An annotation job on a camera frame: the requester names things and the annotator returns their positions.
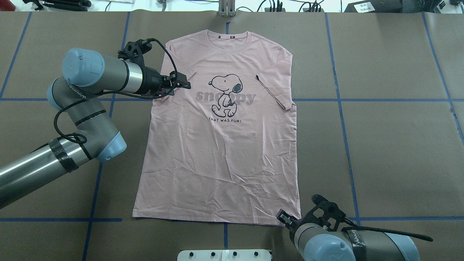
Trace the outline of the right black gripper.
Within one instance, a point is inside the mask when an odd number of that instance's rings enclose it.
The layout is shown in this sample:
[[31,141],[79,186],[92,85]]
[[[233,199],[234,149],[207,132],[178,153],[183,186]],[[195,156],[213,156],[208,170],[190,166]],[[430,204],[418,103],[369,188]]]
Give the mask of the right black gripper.
[[285,227],[289,229],[289,236],[294,236],[298,228],[302,226],[309,225],[319,227],[319,224],[314,219],[297,219],[282,208],[277,212],[276,218],[278,221],[280,221],[280,223],[283,223]]

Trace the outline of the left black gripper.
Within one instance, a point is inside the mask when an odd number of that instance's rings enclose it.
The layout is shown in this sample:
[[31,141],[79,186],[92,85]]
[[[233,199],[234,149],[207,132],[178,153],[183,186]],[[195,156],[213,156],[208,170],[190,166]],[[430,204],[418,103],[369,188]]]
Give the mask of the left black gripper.
[[149,98],[163,98],[174,95],[178,89],[192,88],[187,76],[180,72],[173,71],[169,76],[163,76],[155,69],[144,67],[142,76],[141,95]]

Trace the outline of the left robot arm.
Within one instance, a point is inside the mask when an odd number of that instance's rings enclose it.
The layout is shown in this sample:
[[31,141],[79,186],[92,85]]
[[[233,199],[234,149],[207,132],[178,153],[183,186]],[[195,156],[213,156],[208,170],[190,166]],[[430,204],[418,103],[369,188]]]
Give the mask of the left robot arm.
[[99,96],[156,100],[173,95],[176,88],[191,88],[176,66],[167,75],[147,67],[144,54],[150,48],[129,42],[118,57],[81,48],[66,53],[62,75],[47,91],[48,102],[57,110],[53,125],[58,137],[1,168],[1,208],[93,159],[106,162],[126,150]]

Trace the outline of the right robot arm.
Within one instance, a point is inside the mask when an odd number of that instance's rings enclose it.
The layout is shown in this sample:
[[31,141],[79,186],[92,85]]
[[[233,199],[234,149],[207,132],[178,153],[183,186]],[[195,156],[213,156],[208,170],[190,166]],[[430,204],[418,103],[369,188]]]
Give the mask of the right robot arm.
[[277,220],[305,261],[419,261],[412,236],[401,231],[366,227],[330,228],[330,223],[313,213],[298,219],[280,210]]

